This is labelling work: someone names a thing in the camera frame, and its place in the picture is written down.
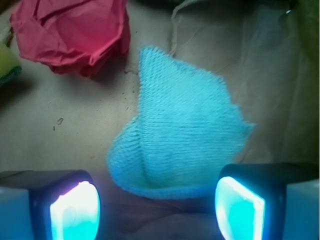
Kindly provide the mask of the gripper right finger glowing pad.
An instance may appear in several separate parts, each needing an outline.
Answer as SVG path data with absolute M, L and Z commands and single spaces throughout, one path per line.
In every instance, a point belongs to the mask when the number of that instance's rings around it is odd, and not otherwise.
M 226 240 L 317 240 L 319 165 L 228 164 L 219 174 L 214 203 Z

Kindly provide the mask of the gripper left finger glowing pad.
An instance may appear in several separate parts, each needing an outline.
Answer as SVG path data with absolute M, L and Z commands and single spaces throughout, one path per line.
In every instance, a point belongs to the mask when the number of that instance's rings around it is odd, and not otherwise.
M 0 173 L 2 240 L 94 240 L 101 201 L 85 170 Z

